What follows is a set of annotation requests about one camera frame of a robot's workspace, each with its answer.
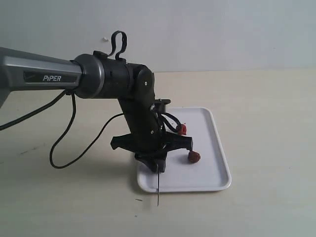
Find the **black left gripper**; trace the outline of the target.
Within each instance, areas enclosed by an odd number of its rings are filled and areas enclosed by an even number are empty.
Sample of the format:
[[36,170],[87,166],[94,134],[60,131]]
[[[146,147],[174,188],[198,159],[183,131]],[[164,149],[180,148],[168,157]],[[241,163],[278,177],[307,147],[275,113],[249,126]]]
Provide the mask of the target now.
[[193,138],[165,130],[130,129],[127,134],[114,136],[111,147],[114,150],[121,148],[138,154],[135,155],[135,159],[143,163],[151,172],[165,172],[166,159],[156,160],[152,157],[179,149],[192,151]]

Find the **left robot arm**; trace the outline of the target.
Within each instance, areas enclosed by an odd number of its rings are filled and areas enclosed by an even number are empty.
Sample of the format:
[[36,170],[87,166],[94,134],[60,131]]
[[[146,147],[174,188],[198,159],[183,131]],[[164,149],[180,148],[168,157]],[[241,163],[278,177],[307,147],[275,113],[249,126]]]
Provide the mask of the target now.
[[95,51],[67,61],[1,48],[0,100],[22,90],[62,90],[84,99],[117,99],[130,133],[113,137],[111,147],[133,152],[153,173],[165,171],[167,153],[193,150],[185,126],[169,123],[168,99],[155,98],[154,73],[145,65],[109,59]]

